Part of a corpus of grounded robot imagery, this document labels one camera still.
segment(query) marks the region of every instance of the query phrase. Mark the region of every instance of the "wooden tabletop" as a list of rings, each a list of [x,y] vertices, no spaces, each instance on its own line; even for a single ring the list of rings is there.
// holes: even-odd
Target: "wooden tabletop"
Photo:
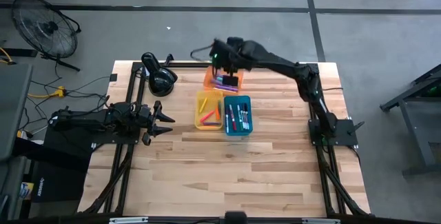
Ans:
[[[115,61],[118,80],[109,84],[109,103],[125,100],[132,62]],[[318,65],[324,89],[341,87],[335,63]],[[176,122],[158,122],[173,131],[156,137],[150,146],[135,147],[124,215],[223,216],[227,210],[243,210],[248,216],[326,216],[316,151],[307,129],[309,109],[296,82],[269,70],[246,72],[240,93],[251,97],[254,131],[230,137],[223,130],[194,127],[195,97],[203,90],[205,70],[174,68],[178,81],[165,97],[151,95],[146,85],[143,103],[153,106],[161,100],[163,113]],[[137,79],[133,100],[138,83]],[[325,91],[325,100],[339,119],[347,117],[342,90]],[[92,155],[79,211],[108,182],[115,147],[104,145]],[[347,147],[335,150],[342,184],[369,212],[357,157]],[[333,189],[331,197],[337,211]]]

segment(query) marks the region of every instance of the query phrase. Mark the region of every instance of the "blue plastic bin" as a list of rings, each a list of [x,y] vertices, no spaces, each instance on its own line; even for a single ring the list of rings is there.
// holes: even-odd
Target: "blue plastic bin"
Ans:
[[[224,110],[228,110],[226,114],[228,114],[228,120],[225,119],[225,122],[228,121],[228,132],[227,132],[227,126],[225,126],[225,133],[227,133],[228,136],[247,136],[251,132],[253,132],[253,118],[252,118],[252,108],[251,108],[251,99],[249,96],[226,96],[224,99]],[[245,130],[241,128],[242,123],[240,122],[237,106],[240,106],[240,110],[243,110],[243,104],[246,103],[248,107],[248,124],[249,129]],[[232,105],[233,109],[233,115],[234,115],[234,122],[236,123],[236,131],[233,129],[233,122],[230,114],[230,108],[229,105]]]

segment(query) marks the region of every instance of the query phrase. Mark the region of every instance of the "concrete floor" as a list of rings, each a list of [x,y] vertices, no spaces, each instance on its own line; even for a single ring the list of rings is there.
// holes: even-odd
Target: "concrete floor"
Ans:
[[[307,7],[306,0],[46,0],[63,4],[130,6],[240,6]],[[439,0],[314,0],[317,8],[441,8]],[[63,79],[55,85],[75,88],[111,72],[113,61],[139,59],[147,51],[164,59],[189,59],[194,48],[214,37],[240,36],[261,42],[292,61],[317,61],[308,14],[240,12],[100,12],[64,11],[81,24],[79,46],[69,63],[79,73],[59,68]],[[29,48],[1,11],[5,47]],[[420,158],[398,110],[389,114],[379,105],[409,86],[409,82],[439,64],[440,15],[338,15],[319,14],[318,24],[327,61],[336,62],[350,115],[366,121],[358,131],[362,172],[373,214],[382,217],[440,222],[441,176],[404,179],[403,169],[418,165]],[[33,63],[33,79],[55,79],[54,63]],[[84,92],[105,93],[107,81],[98,81]],[[32,85],[30,92],[43,93]],[[46,114],[69,105],[76,110],[94,108],[97,99],[52,99],[41,107]],[[37,118],[31,103],[31,119]],[[44,123],[36,123],[37,128]]]

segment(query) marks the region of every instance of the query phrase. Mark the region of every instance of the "yellow container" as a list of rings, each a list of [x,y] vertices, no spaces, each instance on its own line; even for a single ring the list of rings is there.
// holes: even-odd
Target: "yellow container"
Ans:
[[[219,117],[220,120],[216,119],[216,107],[220,105],[219,109]],[[223,93],[218,90],[212,90],[212,91],[200,91],[196,94],[196,109],[195,109],[195,115],[194,115],[194,125],[200,129],[200,130],[219,130],[223,126],[223,121],[225,118],[224,115],[224,106],[223,106]],[[214,110],[214,113],[207,119],[204,120],[204,122],[210,122],[210,123],[220,123],[220,125],[203,125],[201,123],[201,119],[204,116],[207,116],[211,111]]]

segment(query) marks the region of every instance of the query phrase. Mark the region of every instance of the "fan grille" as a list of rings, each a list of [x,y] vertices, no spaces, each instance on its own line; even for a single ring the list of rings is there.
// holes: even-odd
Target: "fan grille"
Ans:
[[[67,58],[76,50],[74,28],[44,0],[15,0],[12,21],[26,42],[46,56]]]

